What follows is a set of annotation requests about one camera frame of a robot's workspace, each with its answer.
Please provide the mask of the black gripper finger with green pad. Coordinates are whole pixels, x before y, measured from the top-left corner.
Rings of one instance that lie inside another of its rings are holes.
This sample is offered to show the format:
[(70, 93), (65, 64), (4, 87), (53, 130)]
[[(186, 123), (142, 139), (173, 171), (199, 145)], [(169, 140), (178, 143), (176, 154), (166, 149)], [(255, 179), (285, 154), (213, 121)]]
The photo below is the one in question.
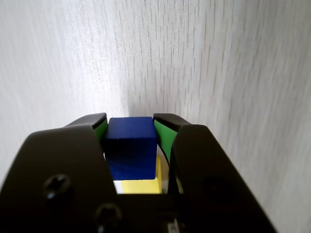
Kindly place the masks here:
[(175, 132), (169, 162), (169, 192), (182, 203), (191, 233), (273, 233), (275, 228), (207, 126), (175, 114), (156, 113), (159, 130)]

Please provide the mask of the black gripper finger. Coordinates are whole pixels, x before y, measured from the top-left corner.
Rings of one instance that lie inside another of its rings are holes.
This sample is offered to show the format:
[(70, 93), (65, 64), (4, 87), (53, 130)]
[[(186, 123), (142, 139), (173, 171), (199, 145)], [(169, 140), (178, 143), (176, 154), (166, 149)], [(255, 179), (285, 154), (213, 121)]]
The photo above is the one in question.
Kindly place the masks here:
[(112, 233), (116, 189), (100, 145), (105, 113), (30, 134), (0, 192), (3, 233)]

